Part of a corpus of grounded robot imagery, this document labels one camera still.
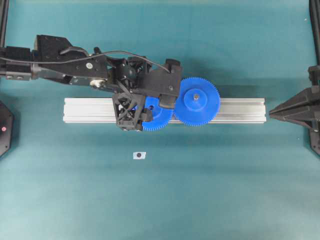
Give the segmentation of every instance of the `aluminum rail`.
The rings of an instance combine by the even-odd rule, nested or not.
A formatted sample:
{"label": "aluminum rail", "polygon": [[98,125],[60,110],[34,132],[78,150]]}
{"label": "aluminum rail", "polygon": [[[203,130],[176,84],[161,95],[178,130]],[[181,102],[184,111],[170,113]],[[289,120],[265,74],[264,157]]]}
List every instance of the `aluminum rail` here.
{"label": "aluminum rail", "polygon": [[[63,121],[66,123],[115,123],[112,98],[65,98]],[[221,98],[220,111],[210,124],[263,124],[266,119],[264,98]],[[175,118],[171,124],[181,124]]]}

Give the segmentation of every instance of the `screw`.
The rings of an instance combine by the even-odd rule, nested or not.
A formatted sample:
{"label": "screw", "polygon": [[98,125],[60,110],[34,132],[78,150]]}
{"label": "screw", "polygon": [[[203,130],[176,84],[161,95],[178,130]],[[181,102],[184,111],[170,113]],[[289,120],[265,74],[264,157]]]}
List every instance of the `screw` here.
{"label": "screw", "polygon": [[200,96],[199,96],[199,94],[197,94],[197,93],[196,93],[195,95],[193,95],[193,99],[194,99],[195,101],[197,101],[197,100],[199,99],[199,97],[200,97]]}
{"label": "screw", "polygon": [[92,69],[94,67],[91,62],[88,62],[85,66],[87,69]]}

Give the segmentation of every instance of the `small white label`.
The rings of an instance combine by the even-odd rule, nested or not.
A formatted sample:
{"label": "small white label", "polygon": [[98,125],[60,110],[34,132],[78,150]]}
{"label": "small white label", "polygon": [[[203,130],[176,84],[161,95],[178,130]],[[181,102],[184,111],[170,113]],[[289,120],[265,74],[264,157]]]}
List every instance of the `small white label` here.
{"label": "small white label", "polygon": [[133,153],[133,159],[145,159],[146,155],[145,151],[136,151]]}

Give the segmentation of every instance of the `teal background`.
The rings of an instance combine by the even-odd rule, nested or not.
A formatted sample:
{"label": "teal background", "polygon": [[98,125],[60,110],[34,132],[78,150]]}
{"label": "teal background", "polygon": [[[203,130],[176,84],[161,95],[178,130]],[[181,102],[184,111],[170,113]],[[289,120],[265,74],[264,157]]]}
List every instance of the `teal background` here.
{"label": "teal background", "polygon": [[[12,0],[6,44],[33,48],[37,34],[178,59],[185,77],[224,98],[266,98],[268,111],[309,87],[316,64],[307,0]],[[15,125],[0,160],[0,239],[319,239],[320,161],[304,128],[63,122],[64,98],[110,96],[1,79]]]}

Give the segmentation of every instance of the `gear teeth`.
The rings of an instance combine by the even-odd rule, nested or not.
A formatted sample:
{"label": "gear teeth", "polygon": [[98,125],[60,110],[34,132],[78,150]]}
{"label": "gear teeth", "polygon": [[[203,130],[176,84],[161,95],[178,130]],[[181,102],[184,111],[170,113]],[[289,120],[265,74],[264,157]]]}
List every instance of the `gear teeth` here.
{"label": "gear teeth", "polygon": [[154,132],[164,128],[168,125],[174,114],[173,109],[165,109],[159,107],[159,99],[156,97],[148,96],[146,98],[144,106],[148,108],[150,105],[153,106],[153,109],[151,111],[153,116],[154,114],[156,115],[156,119],[153,119],[150,122],[142,123],[143,130],[146,132]]}
{"label": "gear teeth", "polygon": [[[199,92],[209,96],[211,101],[203,103],[200,111],[192,111],[187,105],[192,102],[185,99],[185,95],[190,90],[198,89]],[[207,79],[202,77],[188,77],[181,81],[180,96],[176,101],[174,116],[176,119],[190,127],[199,127],[208,124],[216,117],[220,110],[220,94],[218,89]]]}
{"label": "gear teeth", "polygon": [[147,131],[147,132],[154,132],[154,131],[158,131],[160,129],[163,129],[165,126],[167,126],[170,122],[170,120],[172,119],[172,116],[174,115],[174,111],[171,112],[171,115],[170,115],[170,118],[168,121],[164,122],[162,125],[159,125],[157,127],[143,127],[143,130],[144,131]]}

